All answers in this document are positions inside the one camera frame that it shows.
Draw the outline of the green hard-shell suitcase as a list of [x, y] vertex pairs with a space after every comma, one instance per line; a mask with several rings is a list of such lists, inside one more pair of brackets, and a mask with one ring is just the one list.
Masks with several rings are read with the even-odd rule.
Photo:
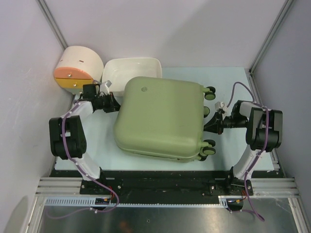
[[216, 89], [190, 81], [134, 77], [125, 86], [113, 133], [123, 151], [180, 162], [204, 161], [216, 153], [204, 139], [204, 119]]

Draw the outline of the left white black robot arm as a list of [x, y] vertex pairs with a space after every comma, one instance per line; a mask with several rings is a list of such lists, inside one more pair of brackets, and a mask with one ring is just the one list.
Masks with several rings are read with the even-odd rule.
[[109, 90], [110, 83], [83, 85], [82, 94], [75, 100], [71, 109], [62, 116], [49, 120], [50, 148], [53, 156], [74, 163], [90, 188], [97, 194], [107, 190], [107, 181], [101, 178], [102, 169], [87, 153], [87, 141], [83, 129], [83, 120], [97, 110], [105, 113], [119, 111], [121, 105]]

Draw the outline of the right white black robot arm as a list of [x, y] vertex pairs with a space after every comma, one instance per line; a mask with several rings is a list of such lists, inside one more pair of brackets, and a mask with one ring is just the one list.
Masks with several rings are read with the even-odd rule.
[[246, 148], [239, 161], [230, 170], [230, 179], [224, 189], [230, 195], [237, 194], [242, 184], [251, 178], [256, 163], [263, 152], [279, 148], [283, 138], [283, 112], [269, 109], [258, 103], [239, 100], [230, 116], [226, 116], [221, 102], [216, 104], [212, 119], [204, 125], [204, 131], [222, 134], [224, 129], [245, 128]]

